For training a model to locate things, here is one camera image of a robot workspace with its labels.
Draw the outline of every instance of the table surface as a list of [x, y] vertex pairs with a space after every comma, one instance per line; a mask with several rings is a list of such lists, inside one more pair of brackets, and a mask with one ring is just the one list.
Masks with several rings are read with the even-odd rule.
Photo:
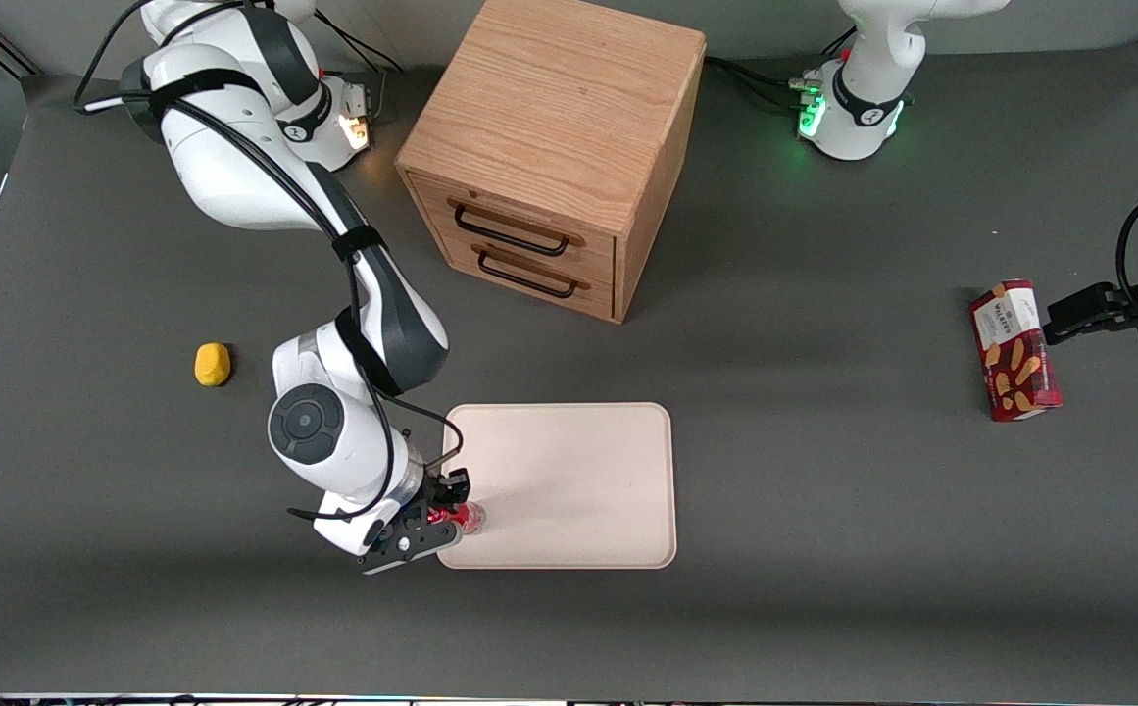
[[708, 72], [621, 327], [443, 263], [393, 170], [436, 75], [343, 175], [452, 338], [409, 399], [659, 402], [675, 563], [358, 574], [264, 437], [274, 345], [346, 299], [323, 237], [207, 220], [42, 81], [0, 204], [0, 689], [1138, 703], [1138, 342], [1053, 350], [1065, 408], [996, 425], [966, 313], [1112, 278], [1138, 44], [932, 57], [864, 164]]

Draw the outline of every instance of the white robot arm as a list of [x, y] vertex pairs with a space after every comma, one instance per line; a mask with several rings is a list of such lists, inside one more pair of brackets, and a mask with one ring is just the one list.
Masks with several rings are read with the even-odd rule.
[[1004, 8], [1008, 0], [839, 0], [856, 23], [847, 60], [825, 61], [805, 72], [801, 85], [815, 90], [798, 134], [838, 159], [864, 159], [894, 134], [904, 90], [926, 57], [926, 38], [916, 23], [970, 18]]
[[[272, 14], [240, 5], [246, 19]], [[266, 15], [256, 22], [277, 22]], [[325, 491], [318, 511], [291, 514], [313, 519], [321, 536], [357, 556], [364, 573], [385, 570], [455, 544], [469, 525], [465, 470], [443, 476], [438, 463], [426, 465], [393, 432], [380, 401], [407, 407], [395, 397], [434, 379], [447, 335], [341, 184], [283, 138], [272, 113], [286, 102], [283, 76], [265, 68], [255, 72], [259, 81], [247, 68], [218, 46], [170, 40], [125, 72], [135, 81], [117, 100], [165, 145], [204, 213], [241, 229], [322, 231], [345, 263], [349, 307], [273, 354], [278, 401], [269, 442], [286, 466]]]

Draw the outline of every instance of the yellow object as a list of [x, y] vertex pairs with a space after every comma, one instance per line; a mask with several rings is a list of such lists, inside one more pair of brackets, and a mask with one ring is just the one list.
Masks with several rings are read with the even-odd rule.
[[232, 371], [229, 350], [224, 348], [223, 343], [204, 343], [198, 347], [198, 354], [193, 358], [193, 377], [198, 379], [198, 384], [218, 387], [224, 385]]

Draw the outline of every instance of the drawer handle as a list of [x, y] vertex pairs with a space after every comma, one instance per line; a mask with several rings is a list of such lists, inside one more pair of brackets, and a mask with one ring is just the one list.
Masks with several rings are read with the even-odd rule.
[[503, 272], [503, 270], [496, 270], [486, 263], [486, 258], [488, 255], [489, 253], [487, 253], [487, 251], [480, 251], [480, 253], [477, 255], [477, 266], [480, 268], [483, 272], [488, 273], [488, 276], [494, 276], [501, 279], [505, 279], [506, 281], [512, 282], [512, 285], [527, 286], [529, 287], [529, 289], [533, 289], [535, 292], [541, 292], [542, 294], [546, 294], [546, 296], [554, 296], [556, 299], [568, 299], [569, 296], [572, 296], [574, 292], [577, 292], [576, 281], [569, 282], [569, 289], [563, 289], [563, 290], [551, 289], [550, 286], [542, 286], [538, 285], [538, 282], [536, 281], [529, 281], [525, 278], [512, 276], [509, 272]]
[[525, 251], [530, 251], [531, 253], [537, 253], [538, 255], [546, 255], [547, 257], [559, 257], [564, 254], [566, 247], [569, 247], [569, 239], [567, 237], [560, 238], [560, 245], [556, 245], [555, 247], [546, 247], [520, 240], [519, 237], [505, 236], [505, 233], [502, 233], [496, 229], [488, 229], [479, 227], [479, 224], [469, 223], [464, 221], [464, 205], [462, 204], [456, 206], [456, 227], [465, 229], [469, 232], [476, 232], [480, 237], [488, 237], [492, 240], [505, 243], [514, 247], [523, 247]]

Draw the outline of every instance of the wooden cabinet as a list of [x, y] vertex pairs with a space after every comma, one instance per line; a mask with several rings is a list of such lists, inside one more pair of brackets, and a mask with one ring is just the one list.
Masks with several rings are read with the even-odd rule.
[[578, 0], [487, 0], [395, 159], [447, 263], [622, 321], [706, 47]]

